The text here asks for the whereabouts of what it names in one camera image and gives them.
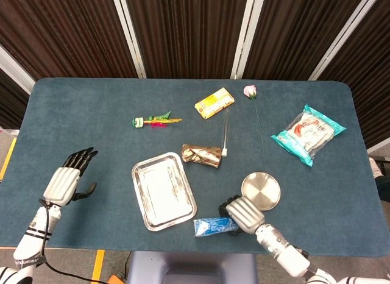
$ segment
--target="black cable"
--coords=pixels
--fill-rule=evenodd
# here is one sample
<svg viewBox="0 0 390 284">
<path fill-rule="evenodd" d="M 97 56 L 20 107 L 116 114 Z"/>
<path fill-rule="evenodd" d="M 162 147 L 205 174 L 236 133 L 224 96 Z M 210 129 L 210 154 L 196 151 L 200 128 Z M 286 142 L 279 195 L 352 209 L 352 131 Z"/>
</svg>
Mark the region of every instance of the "black cable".
<svg viewBox="0 0 390 284">
<path fill-rule="evenodd" d="M 4 270 L 2 270 L 1 274 L 0 274 L 0 279 L 2 278 L 2 276 L 5 274 L 6 270 L 8 270 L 10 267 L 5 267 Z"/>
<path fill-rule="evenodd" d="M 125 278 L 127 278 L 127 263 L 129 262 L 130 256 L 132 255 L 132 251 L 130 251 L 129 255 L 127 256 L 126 262 L 124 263 L 124 273 L 123 275 Z"/>
<path fill-rule="evenodd" d="M 103 281 L 99 281 L 99 280 L 92 280 L 92 279 L 84 278 L 84 277 L 81 277 L 81 276 L 78 276 L 78 275 L 74 275 L 74 274 L 70 274 L 70 273 L 59 271 L 56 268 L 53 268 L 48 262 L 46 262 L 45 265 L 50 270 L 52 270 L 52 271 L 54 271 L 54 272 L 56 272 L 58 274 L 61 274 L 61 275 L 65 275 L 65 276 L 69 276 L 69 277 L 73 277 L 73 278 L 77 278 L 77 279 L 81 279 L 81 280 L 88 281 L 88 282 L 93 282 L 93 283 L 95 282 L 95 283 L 108 284 L 107 282 L 103 282 Z"/>
<path fill-rule="evenodd" d="M 13 275 L 15 275 L 16 273 L 17 273 L 17 271 L 14 272 L 13 274 L 9 275 L 8 278 L 6 278 L 6 280 L 4 281 L 4 284 L 6 284 L 6 283 L 8 282 L 8 280 L 10 280 L 11 277 L 12 277 Z"/>
<path fill-rule="evenodd" d="M 41 249 L 41 254 L 42 256 L 44 256 L 44 249 L 46 247 L 46 238 L 48 237 L 48 232 L 49 232 L 49 207 L 48 205 L 46 204 L 46 202 L 42 199 L 39 200 L 39 202 L 45 207 L 46 209 L 46 228 L 44 230 L 44 237 L 43 237 L 43 243 L 42 243 L 42 249 Z M 69 276 L 69 277 L 73 277 L 73 278 L 77 278 L 77 279 L 80 279 L 80 280 L 84 280 L 84 281 L 88 281 L 88 282 L 94 282 L 94 283 L 101 283 L 101 284 L 108 284 L 107 282 L 103 282 L 103 281 L 99 281 L 99 280 L 93 280 L 93 279 L 88 279 L 88 278 L 84 278 L 84 277 L 81 277 L 81 276 L 78 276 L 78 275 L 74 275 L 74 274 L 70 274 L 70 273 L 66 273 L 66 272 L 62 272 L 62 271 L 59 271 L 57 270 L 56 268 L 53 268 L 49 263 L 48 263 L 48 260 L 46 259 L 46 263 L 45 265 L 52 271 L 58 273 L 58 274 L 61 274 L 61 275 L 65 275 L 65 276 Z"/>
<path fill-rule="evenodd" d="M 329 282 L 325 282 L 325 281 L 322 281 L 322 280 L 312 280 L 312 281 L 306 282 L 306 284 L 309 284 L 309 283 L 324 283 L 324 284 L 329 284 Z"/>
</svg>

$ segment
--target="silver round plate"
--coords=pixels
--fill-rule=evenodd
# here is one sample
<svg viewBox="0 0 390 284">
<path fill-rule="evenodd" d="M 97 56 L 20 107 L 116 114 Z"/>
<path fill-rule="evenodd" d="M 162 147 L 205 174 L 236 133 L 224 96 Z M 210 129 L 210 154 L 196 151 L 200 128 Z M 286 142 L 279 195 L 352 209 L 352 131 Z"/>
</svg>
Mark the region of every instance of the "silver round plate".
<svg viewBox="0 0 390 284">
<path fill-rule="evenodd" d="M 241 185 L 241 192 L 260 210 L 274 208 L 280 200 L 279 183 L 265 172 L 249 174 Z"/>
</svg>

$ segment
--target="blue table mat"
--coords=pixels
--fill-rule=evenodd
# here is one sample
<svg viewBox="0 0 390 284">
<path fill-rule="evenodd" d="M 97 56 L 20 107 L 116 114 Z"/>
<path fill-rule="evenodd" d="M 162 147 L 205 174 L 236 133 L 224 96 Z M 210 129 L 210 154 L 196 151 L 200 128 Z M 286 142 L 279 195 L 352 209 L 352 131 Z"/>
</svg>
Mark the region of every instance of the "blue table mat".
<svg viewBox="0 0 390 284">
<path fill-rule="evenodd" d="M 246 85 L 263 127 L 264 153 Z M 279 204 L 265 212 L 293 245 L 315 255 L 377 257 L 390 253 L 389 230 L 372 177 L 347 85 L 339 82 L 261 80 L 41 79 L 34 86 L 5 181 L 0 185 L 0 245 L 16 246 L 48 182 L 67 156 L 94 146 L 99 154 L 79 183 L 98 182 L 88 199 L 62 209 L 49 247 L 263 254 L 256 237 L 226 234 L 196 238 L 187 221 L 150 232 L 141 217 L 131 170 L 182 144 L 222 147 L 224 112 L 204 120 L 196 102 L 226 87 L 228 157 L 218 169 L 183 163 L 196 203 L 195 218 L 218 216 L 218 205 L 240 194 L 245 176 L 264 171 L 281 188 Z M 283 130 L 309 104 L 347 127 L 314 158 L 312 168 L 282 149 L 271 135 Z M 132 128 L 132 118 L 183 118 L 164 129 Z"/>
</svg>

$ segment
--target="blue plastic packet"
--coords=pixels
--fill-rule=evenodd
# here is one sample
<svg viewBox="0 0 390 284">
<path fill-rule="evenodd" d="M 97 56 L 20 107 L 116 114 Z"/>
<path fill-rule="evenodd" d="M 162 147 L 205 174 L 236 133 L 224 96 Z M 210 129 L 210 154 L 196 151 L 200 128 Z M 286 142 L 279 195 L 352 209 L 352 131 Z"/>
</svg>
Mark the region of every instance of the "blue plastic packet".
<svg viewBox="0 0 390 284">
<path fill-rule="evenodd" d="M 303 112 L 277 136 L 271 136 L 288 152 L 299 157 L 308 166 L 313 165 L 314 155 L 334 136 L 346 130 L 321 112 L 305 105 Z"/>
<path fill-rule="evenodd" d="M 194 220 L 195 236 L 208 236 L 239 229 L 232 218 L 204 218 Z"/>
</svg>

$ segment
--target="brown curtain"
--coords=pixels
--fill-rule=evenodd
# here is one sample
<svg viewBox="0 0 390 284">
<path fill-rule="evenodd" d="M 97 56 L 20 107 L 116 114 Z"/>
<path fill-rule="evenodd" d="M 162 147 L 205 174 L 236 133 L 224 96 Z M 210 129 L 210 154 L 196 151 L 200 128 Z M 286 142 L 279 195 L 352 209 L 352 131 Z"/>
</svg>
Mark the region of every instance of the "brown curtain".
<svg viewBox="0 0 390 284">
<path fill-rule="evenodd" d="M 264 0 L 243 79 L 307 80 L 361 0 Z"/>
<path fill-rule="evenodd" d="M 390 0 L 376 1 L 320 79 L 349 85 L 367 147 L 390 137 Z"/>
<path fill-rule="evenodd" d="M 0 0 L 0 43 L 42 77 L 137 77 L 113 0 Z"/>
<path fill-rule="evenodd" d="M 149 78 L 229 79 L 246 0 L 127 0 Z"/>
<path fill-rule="evenodd" d="M 0 69 L 0 126 L 19 129 L 29 95 Z"/>
</svg>

